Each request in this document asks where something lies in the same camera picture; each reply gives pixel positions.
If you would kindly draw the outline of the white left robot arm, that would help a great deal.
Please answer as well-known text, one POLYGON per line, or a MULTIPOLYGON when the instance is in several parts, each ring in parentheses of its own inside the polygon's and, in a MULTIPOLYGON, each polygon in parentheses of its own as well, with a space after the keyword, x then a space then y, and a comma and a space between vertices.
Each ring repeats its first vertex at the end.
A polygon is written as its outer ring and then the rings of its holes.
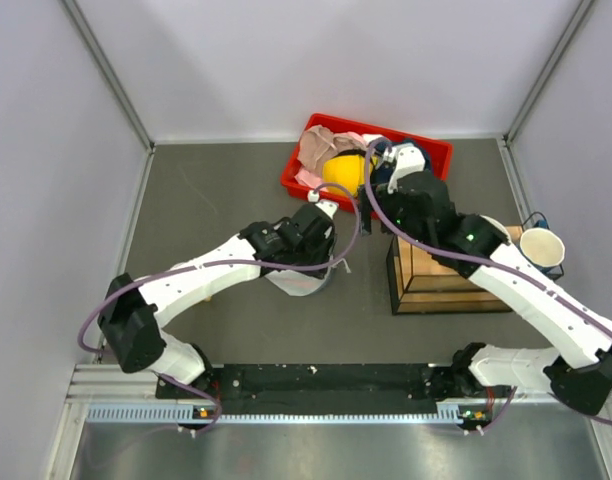
POLYGON ((289 296, 304 297, 327 282, 336 243, 335 203, 305 204, 274 223, 254 222, 216 249, 132 288, 129 274, 110 284, 98 325, 126 374, 152 371, 191 396, 212 387, 212 366, 200 348, 164 332, 192 306, 240 283, 265 278, 289 296))

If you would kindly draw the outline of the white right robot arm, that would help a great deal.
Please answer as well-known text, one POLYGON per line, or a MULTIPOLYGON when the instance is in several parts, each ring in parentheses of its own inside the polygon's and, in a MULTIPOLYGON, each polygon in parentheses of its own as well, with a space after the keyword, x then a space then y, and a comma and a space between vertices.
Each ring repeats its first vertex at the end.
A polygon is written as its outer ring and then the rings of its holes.
POLYGON ((545 349, 473 343, 454 357, 452 380, 473 396, 513 386, 554 396, 596 416, 612 394, 612 320, 584 306, 533 265, 498 222, 456 210, 447 185, 428 171, 396 186, 359 190, 364 218, 426 251, 441 265, 491 293, 549 342, 545 349))

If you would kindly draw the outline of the white mesh laundry bag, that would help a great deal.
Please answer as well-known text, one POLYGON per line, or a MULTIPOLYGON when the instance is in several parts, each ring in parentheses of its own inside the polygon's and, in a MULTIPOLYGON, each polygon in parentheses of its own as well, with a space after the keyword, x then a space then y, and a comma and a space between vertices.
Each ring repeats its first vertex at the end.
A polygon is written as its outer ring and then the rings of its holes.
POLYGON ((289 296, 305 297, 324 289, 332 281, 339 268, 344 269, 348 274, 351 273, 347 260, 341 259, 317 271, 272 270, 264 278, 289 296))

